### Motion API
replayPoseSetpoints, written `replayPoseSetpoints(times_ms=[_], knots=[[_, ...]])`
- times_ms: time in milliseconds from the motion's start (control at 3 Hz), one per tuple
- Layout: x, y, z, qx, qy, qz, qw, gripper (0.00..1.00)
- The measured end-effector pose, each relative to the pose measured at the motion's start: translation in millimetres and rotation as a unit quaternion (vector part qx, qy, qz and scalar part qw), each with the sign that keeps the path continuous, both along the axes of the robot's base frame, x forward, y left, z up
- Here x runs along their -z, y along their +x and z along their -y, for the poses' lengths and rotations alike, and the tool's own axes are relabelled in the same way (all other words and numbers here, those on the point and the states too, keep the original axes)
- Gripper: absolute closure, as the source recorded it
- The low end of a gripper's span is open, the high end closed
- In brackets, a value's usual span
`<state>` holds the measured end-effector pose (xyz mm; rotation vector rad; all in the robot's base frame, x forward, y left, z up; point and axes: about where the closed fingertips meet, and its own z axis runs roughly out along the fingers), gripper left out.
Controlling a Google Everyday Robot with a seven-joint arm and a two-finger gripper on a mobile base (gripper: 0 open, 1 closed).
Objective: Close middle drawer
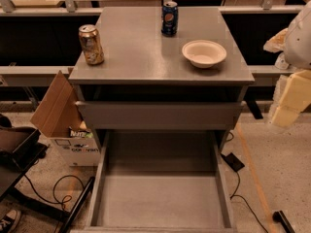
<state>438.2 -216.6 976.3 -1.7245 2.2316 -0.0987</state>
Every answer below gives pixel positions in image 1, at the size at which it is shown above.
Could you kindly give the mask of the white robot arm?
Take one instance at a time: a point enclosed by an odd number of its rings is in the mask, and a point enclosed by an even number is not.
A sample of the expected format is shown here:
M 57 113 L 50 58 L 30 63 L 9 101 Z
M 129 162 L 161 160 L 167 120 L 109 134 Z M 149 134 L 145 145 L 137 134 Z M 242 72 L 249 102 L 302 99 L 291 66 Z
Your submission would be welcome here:
M 275 62 L 277 68 L 295 68 L 293 74 L 282 76 L 277 82 L 269 111 L 270 128 L 281 131 L 290 127 L 311 105 L 311 1 L 287 28 L 270 38 L 263 49 L 281 52 Z

